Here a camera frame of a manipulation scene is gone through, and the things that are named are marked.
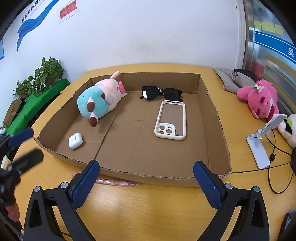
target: red sign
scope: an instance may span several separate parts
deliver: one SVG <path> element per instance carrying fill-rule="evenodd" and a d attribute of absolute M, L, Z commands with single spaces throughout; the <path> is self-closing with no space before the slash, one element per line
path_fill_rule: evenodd
<path fill-rule="evenodd" d="M 61 17 L 61 19 L 63 17 L 65 17 L 66 15 L 68 15 L 69 13 L 73 12 L 75 9 L 77 9 L 76 6 L 76 0 L 71 2 L 70 4 L 68 4 L 66 7 L 64 7 L 60 12 L 59 15 Z"/>

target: cardboard box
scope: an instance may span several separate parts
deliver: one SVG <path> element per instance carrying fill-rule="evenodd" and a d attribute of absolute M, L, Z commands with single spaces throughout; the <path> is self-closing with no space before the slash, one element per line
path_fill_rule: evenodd
<path fill-rule="evenodd" d="M 10 126 L 14 116 L 17 114 L 17 111 L 18 111 L 21 103 L 22 103 L 22 101 L 20 99 L 16 99 L 13 102 L 11 102 L 11 104 L 8 108 L 8 111 L 5 115 L 4 121 L 3 121 L 4 126 L 7 126 L 7 127 Z"/>
<path fill-rule="evenodd" d="M 192 172 L 197 160 L 203 160 L 220 177 L 231 173 L 230 154 L 218 112 L 200 74 L 121 73 L 116 79 L 122 81 L 128 95 L 93 128 L 80 115 L 76 101 L 85 89 L 110 76 L 90 78 L 77 88 L 46 123 L 36 142 L 67 162 L 83 167 L 96 159 L 101 174 L 142 183 L 198 186 Z M 70 93 L 77 84 L 71 84 L 63 94 Z M 140 99 L 144 85 L 182 91 L 187 119 L 187 135 L 183 140 L 158 138 L 154 134 L 164 98 Z M 68 139 L 76 132 L 81 133 L 83 144 L 71 150 Z"/>

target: sunglasses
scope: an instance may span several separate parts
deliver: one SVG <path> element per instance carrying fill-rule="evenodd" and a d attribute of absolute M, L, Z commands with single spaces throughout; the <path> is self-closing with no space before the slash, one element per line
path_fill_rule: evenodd
<path fill-rule="evenodd" d="M 174 88 L 159 89 L 157 86 L 143 86 L 140 99 L 153 100 L 159 95 L 163 95 L 166 100 L 181 101 L 182 91 Z"/>

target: white phone case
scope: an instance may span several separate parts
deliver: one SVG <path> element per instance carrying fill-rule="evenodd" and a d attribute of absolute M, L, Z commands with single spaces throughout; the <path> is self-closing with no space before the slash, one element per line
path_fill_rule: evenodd
<path fill-rule="evenodd" d="M 186 136 L 186 108 L 183 102 L 161 102 L 154 134 L 161 138 L 182 140 Z"/>

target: pink bear plush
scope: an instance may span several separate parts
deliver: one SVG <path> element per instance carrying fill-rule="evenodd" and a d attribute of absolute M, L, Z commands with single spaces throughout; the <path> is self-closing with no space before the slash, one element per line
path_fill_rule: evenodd
<path fill-rule="evenodd" d="M 255 86 L 246 86 L 238 90 L 237 97 L 248 102 L 253 116 L 272 119 L 274 114 L 279 114 L 277 91 L 274 85 L 266 80 L 258 81 Z"/>

